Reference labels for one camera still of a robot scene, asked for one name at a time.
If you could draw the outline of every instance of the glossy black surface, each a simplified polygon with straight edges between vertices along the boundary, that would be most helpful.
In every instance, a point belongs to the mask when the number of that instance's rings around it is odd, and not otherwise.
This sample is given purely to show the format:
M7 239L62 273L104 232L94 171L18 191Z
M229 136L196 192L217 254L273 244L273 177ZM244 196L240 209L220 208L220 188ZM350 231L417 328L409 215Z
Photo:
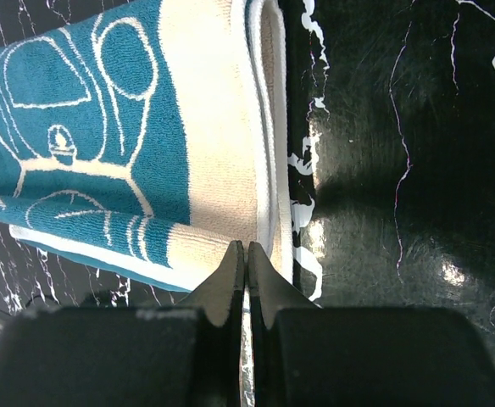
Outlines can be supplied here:
M295 243L322 265L316 302L455 309L495 361L495 1L319 1L325 48L293 3L289 169L293 211L315 201Z

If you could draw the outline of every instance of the terry cloth fabric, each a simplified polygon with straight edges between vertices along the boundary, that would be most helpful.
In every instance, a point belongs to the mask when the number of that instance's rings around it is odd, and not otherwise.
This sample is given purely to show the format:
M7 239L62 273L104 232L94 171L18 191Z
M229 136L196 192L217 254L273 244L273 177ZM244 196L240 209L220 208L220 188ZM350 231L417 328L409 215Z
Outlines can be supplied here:
M0 49L0 221L185 290L257 241L290 281L275 0L137 0Z

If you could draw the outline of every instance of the blue and beige towel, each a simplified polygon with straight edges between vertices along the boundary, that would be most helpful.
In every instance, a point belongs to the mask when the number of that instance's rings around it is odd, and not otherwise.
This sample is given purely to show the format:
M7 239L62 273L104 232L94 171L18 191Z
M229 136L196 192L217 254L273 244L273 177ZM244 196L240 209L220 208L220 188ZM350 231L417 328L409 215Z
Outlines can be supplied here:
M231 240L292 278L275 0L137 0L0 49L0 221L191 290Z

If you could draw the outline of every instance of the folded towel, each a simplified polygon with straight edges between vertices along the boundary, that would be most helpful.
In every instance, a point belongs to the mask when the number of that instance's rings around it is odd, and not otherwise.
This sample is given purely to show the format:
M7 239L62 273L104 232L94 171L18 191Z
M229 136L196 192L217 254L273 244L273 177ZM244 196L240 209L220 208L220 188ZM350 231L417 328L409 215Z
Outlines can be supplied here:
M290 281L275 0L137 0L0 49L0 221L186 290L258 241Z

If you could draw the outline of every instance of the marble tabletop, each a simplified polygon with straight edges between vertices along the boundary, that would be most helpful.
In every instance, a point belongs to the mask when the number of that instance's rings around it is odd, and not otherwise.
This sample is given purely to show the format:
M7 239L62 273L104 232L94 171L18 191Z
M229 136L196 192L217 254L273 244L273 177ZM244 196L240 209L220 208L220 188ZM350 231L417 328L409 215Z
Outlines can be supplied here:
M0 0L0 47L121 3ZM322 306L456 309L495 363L495 0L281 6L295 285ZM10 314L184 296L30 248L0 225Z

